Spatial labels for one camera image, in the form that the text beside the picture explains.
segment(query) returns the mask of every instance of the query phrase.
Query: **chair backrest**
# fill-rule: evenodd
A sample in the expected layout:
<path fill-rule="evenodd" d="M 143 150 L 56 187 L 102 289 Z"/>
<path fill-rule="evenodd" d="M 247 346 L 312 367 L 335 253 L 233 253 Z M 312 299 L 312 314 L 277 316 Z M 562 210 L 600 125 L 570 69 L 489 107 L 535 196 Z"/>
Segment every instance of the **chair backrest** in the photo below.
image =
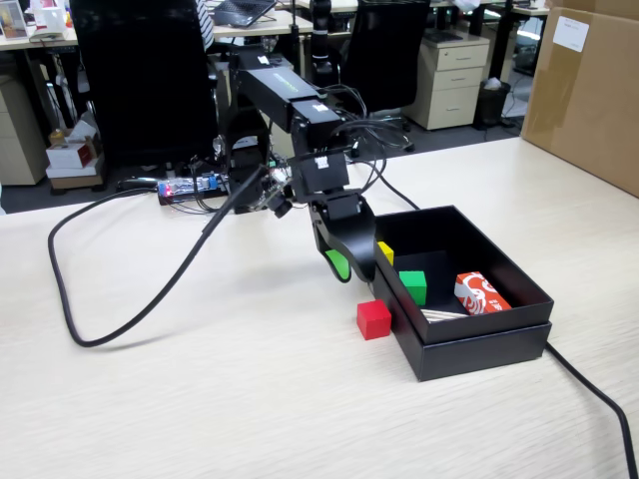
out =
<path fill-rule="evenodd" d="M 107 162 L 208 156 L 218 134 L 195 0 L 72 0 Z"/>
<path fill-rule="evenodd" d="M 359 0 L 341 82 L 357 88 L 369 111 L 410 105 L 430 0 Z"/>

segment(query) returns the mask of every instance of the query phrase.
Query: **office desk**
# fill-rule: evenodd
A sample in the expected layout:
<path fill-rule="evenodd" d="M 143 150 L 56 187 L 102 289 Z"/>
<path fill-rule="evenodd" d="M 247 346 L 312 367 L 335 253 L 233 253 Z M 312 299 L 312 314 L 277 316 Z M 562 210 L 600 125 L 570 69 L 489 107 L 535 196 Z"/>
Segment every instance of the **office desk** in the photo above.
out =
<path fill-rule="evenodd" d="M 554 299 L 551 341 L 639 431 L 639 200 L 520 139 L 392 159 L 424 207 L 456 204 Z M 360 185 L 369 169 L 350 169 Z M 381 182 L 377 214 L 408 206 Z M 174 290 L 97 349 L 67 332 L 47 235 L 78 206 L 0 218 L 0 477 L 625 478 L 616 417 L 548 354 L 417 383 L 364 341 L 305 210 L 231 216 Z M 111 202 L 56 245 L 86 337 L 137 313 L 207 220 Z"/>
<path fill-rule="evenodd" d="M 32 35 L 36 27 L 27 27 L 27 33 Z M 4 35 L 0 35 L 0 51 L 25 50 L 28 48 L 51 48 L 51 47 L 72 47 L 78 45 L 78 37 L 73 28 L 67 28 L 67 38 L 59 42 L 30 42 L 28 38 L 7 40 Z"/>
<path fill-rule="evenodd" d="M 270 17 L 276 19 L 271 21 L 266 18 L 258 20 L 249 28 L 233 28 L 224 25 L 216 25 L 213 34 L 216 39 L 224 37 L 256 37 L 263 35 L 287 35 L 291 33 L 293 15 L 285 10 L 272 10 L 268 13 Z M 300 33 L 310 33 L 313 30 L 313 23 L 304 18 L 297 17 Z"/>
<path fill-rule="evenodd" d="M 491 3 L 503 3 L 504 0 L 481 0 L 482 5 Z M 311 0 L 298 0 L 296 5 L 301 8 L 311 8 Z M 451 1 L 430 2 L 432 8 L 454 7 Z M 330 13 L 350 13 L 357 11 L 357 0 L 331 0 Z"/>

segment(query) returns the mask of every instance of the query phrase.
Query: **trash can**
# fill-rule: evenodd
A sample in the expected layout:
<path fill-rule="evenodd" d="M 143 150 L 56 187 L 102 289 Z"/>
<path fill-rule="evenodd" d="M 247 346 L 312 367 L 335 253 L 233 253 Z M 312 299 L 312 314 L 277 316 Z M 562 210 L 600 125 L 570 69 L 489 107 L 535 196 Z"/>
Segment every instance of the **trash can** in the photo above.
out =
<path fill-rule="evenodd" d="M 510 93 L 510 85 L 501 83 L 499 90 L 484 89 L 485 81 L 479 87 L 479 97 L 477 98 L 477 108 L 472 126 L 477 130 L 499 125 L 501 122 L 501 112 L 506 103 L 506 97 Z"/>

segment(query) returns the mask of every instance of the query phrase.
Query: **laptop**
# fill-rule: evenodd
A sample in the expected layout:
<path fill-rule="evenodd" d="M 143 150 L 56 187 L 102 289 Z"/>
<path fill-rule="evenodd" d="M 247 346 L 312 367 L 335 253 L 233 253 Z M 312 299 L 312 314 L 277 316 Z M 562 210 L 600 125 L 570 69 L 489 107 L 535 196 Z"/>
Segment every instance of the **laptop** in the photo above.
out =
<path fill-rule="evenodd" d="M 276 6 L 276 0 L 225 0 L 213 10 L 216 25 L 246 28 Z"/>

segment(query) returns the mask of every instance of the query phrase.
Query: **black box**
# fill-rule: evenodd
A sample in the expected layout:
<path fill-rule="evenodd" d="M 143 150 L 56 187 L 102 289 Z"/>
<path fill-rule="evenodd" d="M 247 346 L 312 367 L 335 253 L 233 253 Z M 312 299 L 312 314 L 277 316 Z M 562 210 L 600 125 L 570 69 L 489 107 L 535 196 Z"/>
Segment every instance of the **black box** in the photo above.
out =
<path fill-rule="evenodd" d="M 376 239 L 394 251 L 391 266 L 376 249 L 372 284 L 392 314 L 392 330 L 421 381 L 541 356 L 554 301 L 455 207 L 376 219 Z M 467 314 L 454 295 L 458 274 L 479 271 L 512 309 L 428 323 L 398 271 L 423 270 L 426 309 Z"/>

